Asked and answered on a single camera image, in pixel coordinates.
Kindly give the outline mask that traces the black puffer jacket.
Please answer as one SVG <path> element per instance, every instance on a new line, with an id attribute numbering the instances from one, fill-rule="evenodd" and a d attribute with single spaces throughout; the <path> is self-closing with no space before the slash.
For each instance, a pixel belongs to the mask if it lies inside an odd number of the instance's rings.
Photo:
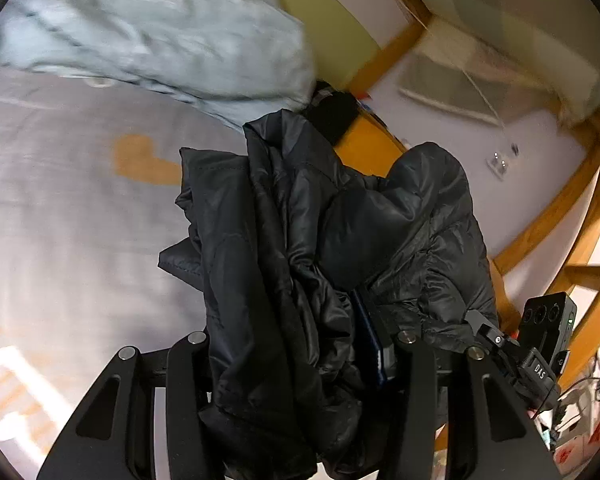
<path id="1" fill-rule="evenodd" d="M 366 176 L 290 110 L 244 133 L 242 155 L 181 149 L 188 235 L 159 256 L 204 295 L 201 420 L 237 479 L 365 474 L 393 404 L 362 372 L 356 308 L 454 352 L 474 342 L 467 312 L 498 317 L 465 171 L 427 142 Z"/>

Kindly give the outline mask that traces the grey patterned bed sheet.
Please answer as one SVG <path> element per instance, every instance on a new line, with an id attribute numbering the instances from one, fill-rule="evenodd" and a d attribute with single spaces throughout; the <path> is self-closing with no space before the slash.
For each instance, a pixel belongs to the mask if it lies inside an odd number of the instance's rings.
<path id="1" fill-rule="evenodd" d="M 0 448 L 24 478 L 120 348 L 204 327 L 201 293 L 158 266 L 188 229 L 181 148 L 246 141 L 129 84 L 0 67 Z"/>

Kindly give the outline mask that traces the orange yellow cushion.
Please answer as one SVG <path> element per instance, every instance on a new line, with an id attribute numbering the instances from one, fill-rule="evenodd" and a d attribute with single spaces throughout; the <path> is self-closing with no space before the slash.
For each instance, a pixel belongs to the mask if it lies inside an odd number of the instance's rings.
<path id="1" fill-rule="evenodd" d="M 361 174 L 385 177 L 407 147 L 374 116 L 361 113 L 336 144 L 335 152 L 346 166 Z"/>

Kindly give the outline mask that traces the black cloth by cushion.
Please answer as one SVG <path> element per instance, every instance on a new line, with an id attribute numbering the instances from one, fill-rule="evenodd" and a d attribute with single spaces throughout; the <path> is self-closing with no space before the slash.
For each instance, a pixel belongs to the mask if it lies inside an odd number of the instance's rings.
<path id="1" fill-rule="evenodd" d="M 358 118 L 358 100 L 324 80 L 315 83 L 308 105 L 300 112 L 329 142 L 336 146 Z"/>

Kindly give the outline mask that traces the plaid hanging curtain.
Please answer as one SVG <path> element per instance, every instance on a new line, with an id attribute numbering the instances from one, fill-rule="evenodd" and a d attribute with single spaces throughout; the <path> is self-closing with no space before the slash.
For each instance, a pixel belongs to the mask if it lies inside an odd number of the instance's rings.
<path id="1" fill-rule="evenodd" d="M 422 0 L 551 86 L 574 122 L 600 107 L 600 12 L 591 0 Z"/>

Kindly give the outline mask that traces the light blue duvet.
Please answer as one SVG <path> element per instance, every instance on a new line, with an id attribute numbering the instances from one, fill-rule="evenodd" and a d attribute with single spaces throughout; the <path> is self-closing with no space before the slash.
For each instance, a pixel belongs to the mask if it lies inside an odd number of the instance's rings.
<path id="1" fill-rule="evenodd" d="M 315 84 L 306 28 L 279 0 L 8 0 L 0 65 L 136 84 L 236 128 L 302 110 Z"/>

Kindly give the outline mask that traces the wooden bed frame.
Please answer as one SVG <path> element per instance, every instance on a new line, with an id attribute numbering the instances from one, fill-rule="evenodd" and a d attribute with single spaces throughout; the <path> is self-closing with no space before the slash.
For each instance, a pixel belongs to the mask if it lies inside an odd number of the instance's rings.
<path id="1" fill-rule="evenodd" d="M 384 79 L 398 81 L 396 64 L 408 61 L 414 49 L 429 34 L 434 18 L 441 15 L 429 0 L 398 0 L 411 18 L 400 34 L 382 47 L 365 63 L 348 83 L 349 90 L 357 96 L 366 96 Z M 392 102 L 402 112 L 421 112 L 425 108 L 434 112 L 432 105 L 417 104 L 400 93 Z M 535 282 L 542 285 L 540 292 L 568 290 L 574 286 L 585 287 L 584 278 L 594 266 L 588 263 L 600 240 L 600 102 L 582 122 L 571 123 L 562 104 L 564 96 L 553 97 L 540 110 L 510 122 L 502 122 L 498 115 L 498 128 L 480 122 L 480 119 L 452 119 L 451 112 L 434 112 L 434 127 L 420 128 L 415 123 L 407 126 L 407 139 L 434 140 L 460 159 L 467 171 L 480 228 L 486 241 L 491 261 L 498 273 L 506 278 L 518 275 L 521 285 Z M 406 122 L 391 132 L 398 133 Z M 505 177 L 497 177 L 486 169 L 486 155 L 495 155 L 496 144 L 509 146 L 508 169 Z M 566 217 L 582 202 L 581 196 L 592 185 L 597 174 L 591 199 L 582 209 L 582 221 L 577 225 L 573 240 L 557 243 L 556 232 L 565 224 Z M 548 238 L 556 238 L 552 245 L 554 266 L 548 265 Z M 573 333 L 571 361 L 562 384 L 569 386 L 583 373 L 588 361 L 600 348 L 600 284 L 598 294 L 591 304 L 590 313 L 584 315 L 580 328 Z"/>

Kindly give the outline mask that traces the white wall socket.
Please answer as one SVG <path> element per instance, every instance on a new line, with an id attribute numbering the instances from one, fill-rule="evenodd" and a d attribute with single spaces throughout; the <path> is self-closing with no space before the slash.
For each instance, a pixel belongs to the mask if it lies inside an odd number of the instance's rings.
<path id="1" fill-rule="evenodd" d="M 498 180 L 505 181 L 518 166 L 520 151 L 515 142 L 506 142 L 501 148 L 486 156 L 486 166 Z"/>

